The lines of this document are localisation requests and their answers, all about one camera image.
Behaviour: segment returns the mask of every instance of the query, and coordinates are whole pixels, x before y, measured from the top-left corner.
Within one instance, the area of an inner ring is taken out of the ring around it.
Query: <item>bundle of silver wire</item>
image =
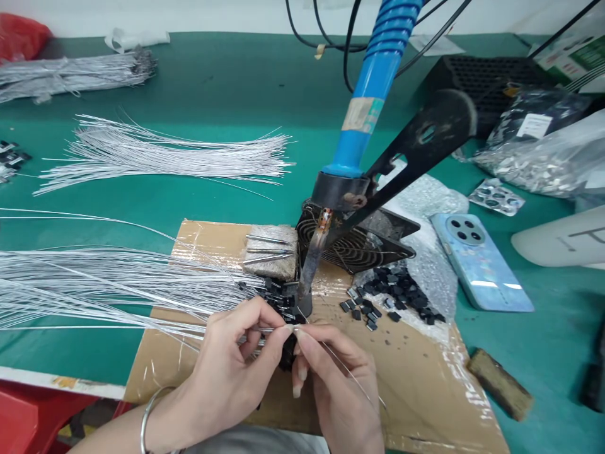
[[[107,90],[142,84],[156,67],[150,50],[59,60],[32,60],[0,66],[0,103],[17,98],[45,101],[51,95]]]
[[[245,286],[236,284],[245,282]],[[129,313],[149,305],[183,311],[205,322],[256,295],[264,280],[160,253],[109,247],[0,252],[0,331],[147,328],[203,339],[205,326]],[[103,322],[30,325],[47,315]]]
[[[169,136],[137,124],[78,115],[77,141],[70,143],[70,164],[44,171],[34,195],[66,186],[126,175],[172,174],[200,178],[232,178],[280,185],[285,147],[290,136],[267,134],[257,140],[234,143],[196,142]]]

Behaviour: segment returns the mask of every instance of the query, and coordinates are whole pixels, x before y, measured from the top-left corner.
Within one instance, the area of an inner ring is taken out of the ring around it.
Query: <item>silver bangle bracelet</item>
[[[155,394],[151,396],[151,399],[149,400],[149,403],[145,408],[145,413],[143,413],[143,420],[141,422],[141,454],[147,454],[147,448],[145,448],[145,430],[147,429],[147,420],[149,419],[149,414],[151,413],[151,409],[153,408],[153,403],[162,391],[172,391],[174,389],[176,389],[176,387],[163,387],[157,390]]]

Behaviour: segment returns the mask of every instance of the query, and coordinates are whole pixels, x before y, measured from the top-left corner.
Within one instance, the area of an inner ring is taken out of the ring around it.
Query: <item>smartphone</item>
[[[472,214],[435,214],[431,221],[474,307],[487,311],[534,311],[479,218]]]

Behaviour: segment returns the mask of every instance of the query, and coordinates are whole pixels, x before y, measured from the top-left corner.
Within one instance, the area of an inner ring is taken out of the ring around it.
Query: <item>black power cord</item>
[[[324,38],[326,38],[326,41],[328,41],[328,44],[325,45],[326,49],[337,49],[337,50],[341,50],[344,51],[344,47],[342,45],[338,45],[338,44],[334,44],[328,37],[327,35],[325,35],[324,31],[323,31],[323,26],[321,26],[321,22],[319,21],[319,12],[317,10],[317,3],[315,2],[315,17],[318,20],[318,25],[320,26],[320,30],[322,31],[322,35],[324,36]],[[296,39],[298,39],[298,41],[300,41],[301,43],[303,43],[305,46],[308,47],[312,47],[314,49],[317,49],[320,44],[314,44],[310,41],[307,41],[305,38],[303,38],[302,36],[300,36],[298,34],[298,32],[296,31],[296,27],[294,26],[294,22],[292,20],[292,12],[290,11],[290,1],[289,0],[285,0],[285,8],[288,12],[288,20],[290,21],[290,28],[292,29],[292,33],[294,34],[294,36],[296,37]],[[362,50],[366,49],[366,45],[365,44],[353,44],[352,46],[354,49],[351,50],[351,52],[361,52]]]
[[[462,11],[464,11],[464,9],[470,3],[470,1],[471,0],[465,0],[465,2],[458,8],[458,10],[456,10],[456,12],[452,15],[452,17],[447,21],[447,23],[441,28],[441,30],[439,30],[439,32],[437,32],[437,34],[435,35],[435,37],[429,43],[427,43],[427,45],[418,53],[418,55],[416,55],[406,65],[404,65],[404,67],[401,68],[397,72],[397,74],[396,74],[395,77],[398,77],[403,72],[407,71],[414,63],[416,63],[420,59],[420,57],[422,57],[426,53],[426,51],[428,51],[436,43],[436,41],[439,38],[441,38],[441,36],[447,31],[447,29],[451,26],[451,24],[454,22],[454,20],[456,20],[458,18],[458,16],[460,15],[460,13],[462,13]],[[435,11],[437,11],[445,2],[447,2],[447,0],[441,0],[441,2],[439,2],[437,4],[437,6],[435,6],[427,14],[425,14],[424,16],[422,16],[416,22],[416,25],[418,25],[424,19],[428,18],[432,13],[434,13]],[[339,51],[341,51],[341,52],[344,53],[344,58],[343,58],[343,77],[344,77],[344,80],[345,80],[345,85],[347,86],[347,89],[349,89],[349,91],[351,93],[353,93],[353,87],[352,87],[352,85],[351,85],[351,83],[349,81],[349,72],[348,72],[349,54],[352,54],[352,53],[355,53],[355,52],[362,52],[362,51],[366,50],[366,48],[367,48],[367,44],[351,44],[351,39],[352,39],[352,35],[353,35],[353,29],[355,27],[355,20],[357,19],[357,12],[359,11],[359,5],[360,4],[361,4],[361,0],[355,0],[355,2],[353,3],[353,8],[351,9],[351,15],[350,15],[350,18],[349,18],[349,28],[347,30],[347,38],[346,38],[345,44],[344,45],[340,45],[340,44],[336,44],[330,38],[330,36],[326,33],[325,29],[323,28],[323,24],[321,23],[320,12],[319,12],[319,9],[318,9],[318,6],[317,6],[317,0],[313,0],[313,9],[314,9],[314,12],[315,12],[315,20],[317,21],[317,26],[320,29],[321,36],[323,36],[323,38],[328,43],[328,44],[325,45],[325,48],[326,49],[336,49],[336,50],[339,50]],[[289,0],[285,0],[285,7],[286,7],[286,10],[288,12],[288,20],[290,22],[290,28],[292,29],[292,33],[294,34],[294,36],[298,39],[298,41],[300,41],[305,46],[317,49],[320,46],[320,44],[314,44],[314,43],[306,40],[302,36],[300,36],[300,34],[298,34],[298,32],[296,30],[296,27],[294,26],[294,21],[292,20],[292,12],[290,10],[290,1]]]
[[[341,50],[342,52],[344,52],[345,47],[343,45],[334,44],[334,41],[332,41],[332,39],[328,36],[328,34],[326,33],[326,31],[323,29],[323,25],[321,24],[321,19],[320,19],[320,11],[317,8],[317,0],[313,0],[313,9],[315,10],[315,20],[317,21],[317,26],[320,29],[321,35],[324,37],[324,39],[329,44],[332,44],[332,45],[336,46],[335,47],[336,49]],[[352,44],[351,47],[353,48],[352,50],[349,51],[351,53],[353,53],[353,52],[362,52],[363,50],[366,50],[367,44]]]
[[[442,1],[440,4],[438,4],[435,9],[437,9],[439,6],[441,6],[442,4],[445,3],[446,0]],[[462,12],[466,9],[466,7],[468,6],[468,4],[471,2],[471,0],[464,0],[464,2],[458,7],[458,9],[454,12],[454,14],[452,14],[452,16],[447,20],[447,22],[443,25],[443,27],[441,27],[441,30],[439,30],[435,36],[433,36],[433,38],[427,43],[427,45],[425,47],[423,47],[420,52],[418,52],[413,59],[411,59],[410,61],[408,61],[405,65],[403,65],[403,67],[397,71],[397,74],[395,74],[395,78],[398,78],[399,76],[401,76],[403,73],[405,73],[405,71],[407,71],[408,69],[411,68],[411,66],[416,63],[418,60],[420,60],[420,58],[426,53],[426,51],[428,51],[431,47],[433,47],[433,45],[438,41],[439,38],[441,38],[443,36],[443,34],[448,31],[449,27],[451,27],[451,25],[454,23],[454,21],[456,19],[458,19],[458,16],[460,14],[462,14]]]
[[[432,13],[434,13],[435,11],[437,11],[446,1],[447,0],[441,0],[441,2],[439,2],[439,4],[437,6],[435,6],[427,14],[425,14],[424,16],[422,16],[416,22],[416,25],[418,25],[424,19],[426,19],[427,17],[429,17]],[[464,11],[464,9],[467,7],[467,5],[470,2],[471,2],[471,0],[465,0],[465,2],[462,5],[460,5],[460,7],[456,10],[456,12],[452,15],[452,17],[450,17],[450,19],[447,21],[447,23],[441,28],[441,30],[439,30],[437,32],[437,34],[433,37],[433,39],[427,43],[427,45],[418,53],[418,55],[416,55],[412,60],[410,60],[410,62],[408,62],[407,64],[405,64],[403,66],[403,68],[401,68],[397,72],[397,74],[395,75],[395,77],[400,76],[405,71],[407,71],[410,68],[410,66],[412,66],[414,63],[416,63],[420,59],[420,57],[422,57],[426,53],[426,51],[428,51],[436,43],[436,41],[439,38],[441,38],[441,36],[443,35],[443,33],[445,33],[447,31],[447,29],[452,25],[452,23],[454,22],[454,20],[456,20],[458,18],[458,16],[460,15],[460,13],[462,13],[462,11]],[[353,93],[353,87],[351,86],[351,84],[349,82],[349,70],[348,70],[349,52],[348,52],[348,49],[347,49],[347,43],[349,43],[351,41],[351,36],[353,34],[353,27],[355,26],[355,19],[357,17],[357,10],[359,9],[359,4],[360,3],[361,3],[360,0],[359,1],[355,0],[355,3],[353,3],[353,9],[351,11],[351,17],[349,19],[349,30],[347,31],[347,41],[345,42],[345,57],[343,59],[343,76],[344,76],[344,79],[345,79],[345,85],[347,86],[347,88],[349,89],[349,91],[351,93]]]
[[[530,53],[527,56],[527,60],[532,60],[534,57],[536,57],[540,52],[542,52],[545,48],[547,48],[550,45],[550,43],[552,43],[554,40],[556,40],[559,36],[563,35],[563,33],[565,33],[573,24],[575,24],[576,22],[578,22],[586,13],[588,13],[600,1],[601,0],[592,0],[579,13],[577,13],[568,23],[566,23],[565,25],[563,25],[563,27],[558,32],[556,32],[549,39],[547,39],[546,41],[544,41],[544,43],[540,47],[538,47],[536,50],[534,50],[532,53]],[[500,86],[502,86],[503,83],[508,82],[508,79],[510,78],[510,76],[512,74],[514,74],[514,72],[517,71],[519,68],[521,68],[523,66],[523,64],[524,64],[525,61],[526,60],[518,62],[507,73],[505,73],[501,77],[498,77],[494,81],[493,84],[491,84],[488,88],[486,88],[483,91],[483,93],[481,93],[481,95],[477,97],[477,99],[475,100],[475,104],[478,105],[481,101],[483,101],[483,99],[487,95],[489,95],[491,92],[493,92],[494,90],[496,90],[497,88],[499,88]]]
[[[351,46],[351,37],[353,36],[353,27],[355,26],[355,19],[357,18],[357,12],[359,10],[359,4],[361,0],[355,0],[353,8],[351,9],[351,17],[349,18],[349,29],[347,30],[347,39],[345,41],[345,57],[342,59],[342,73],[345,78],[345,85],[351,93],[353,93],[353,87],[349,82],[349,48]]]

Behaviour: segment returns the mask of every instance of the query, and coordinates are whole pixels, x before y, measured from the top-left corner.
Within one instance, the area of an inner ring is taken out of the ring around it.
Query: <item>soldering sponge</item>
[[[288,249],[292,251],[292,255],[290,257],[286,257],[285,259],[273,260],[272,262],[244,265],[244,271],[254,273],[258,276],[273,277],[283,281],[293,281],[296,273],[296,263],[298,260],[298,234],[296,233],[296,230],[289,225],[253,225],[252,229],[250,230],[250,234],[264,236],[265,238],[275,238],[276,240],[285,240],[289,242],[290,245],[267,243],[260,240],[248,240],[246,248]],[[268,255],[271,254],[245,252],[244,260],[258,259]]]
[[[467,368],[506,413],[517,421],[525,419],[534,397],[500,363],[485,350],[477,349]]]

